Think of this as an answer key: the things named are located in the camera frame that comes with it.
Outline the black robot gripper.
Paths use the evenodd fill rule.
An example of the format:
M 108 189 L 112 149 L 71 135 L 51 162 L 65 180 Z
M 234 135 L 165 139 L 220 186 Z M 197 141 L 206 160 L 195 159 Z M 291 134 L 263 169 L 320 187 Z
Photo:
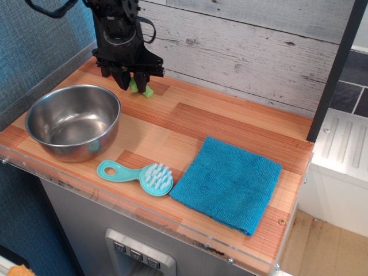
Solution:
M 154 24 L 143 17 L 137 17 L 134 23 L 114 17 L 101 18 L 99 21 L 106 44 L 101 54 L 97 54 L 97 48 L 92 50 L 97 66 L 107 67 L 118 86 L 125 91 L 129 88 L 130 73 L 134 73 L 139 91 L 145 92 L 151 75 L 164 75 L 163 59 L 145 47 L 145 44 L 155 40 L 156 29 L 153 29 L 150 40 L 144 39 L 141 29 L 142 23 Z

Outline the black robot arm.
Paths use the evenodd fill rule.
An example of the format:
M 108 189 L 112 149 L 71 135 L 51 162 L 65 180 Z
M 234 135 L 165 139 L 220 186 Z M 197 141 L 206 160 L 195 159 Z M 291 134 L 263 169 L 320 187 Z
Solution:
M 138 1 L 84 1 L 93 13 L 97 48 L 92 50 L 104 77 L 112 76 L 123 90 L 149 97 L 150 76 L 164 75 L 163 59 L 146 49 L 141 23 L 153 23 L 138 16 Z

